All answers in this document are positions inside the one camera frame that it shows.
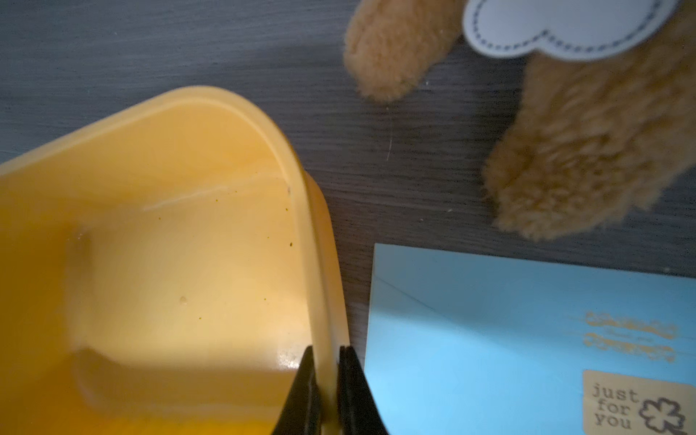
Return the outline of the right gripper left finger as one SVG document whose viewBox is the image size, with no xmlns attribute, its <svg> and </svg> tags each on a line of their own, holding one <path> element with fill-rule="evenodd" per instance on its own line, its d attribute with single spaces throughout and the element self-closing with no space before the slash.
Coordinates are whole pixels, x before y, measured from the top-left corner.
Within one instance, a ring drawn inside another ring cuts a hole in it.
<svg viewBox="0 0 696 435">
<path fill-rule="evenodd" d="M 272 435 L 319 435 L 322 399 L 315 377 L 313 347 L 304 350 L 295 379 Z"/>
</svg>

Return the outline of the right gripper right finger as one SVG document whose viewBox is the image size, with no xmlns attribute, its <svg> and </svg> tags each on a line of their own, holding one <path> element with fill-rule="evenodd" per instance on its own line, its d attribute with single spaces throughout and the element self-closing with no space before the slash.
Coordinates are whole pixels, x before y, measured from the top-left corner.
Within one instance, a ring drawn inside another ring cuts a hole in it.
<svg viewBox="0 0 696 435">
<path fill-rule="evenodd" d="M 342 346 L 338 364 L 338 411 L 344 435 L 388 435 L 353 346 Z"/>
</svg>

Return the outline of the yellow plastic storage box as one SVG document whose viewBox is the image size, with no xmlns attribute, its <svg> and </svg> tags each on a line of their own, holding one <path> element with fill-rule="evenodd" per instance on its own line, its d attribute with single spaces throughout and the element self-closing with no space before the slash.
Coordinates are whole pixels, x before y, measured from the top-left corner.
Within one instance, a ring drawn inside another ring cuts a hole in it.
<svg viewBox="0 0 696 435">
<path fill-rule="evenodd" d="M 1 431 L 268 434 L 306 348 L 340 431 L 331 218 L 255 104 L 186 87 L 1 167 Z"/>
</svg>

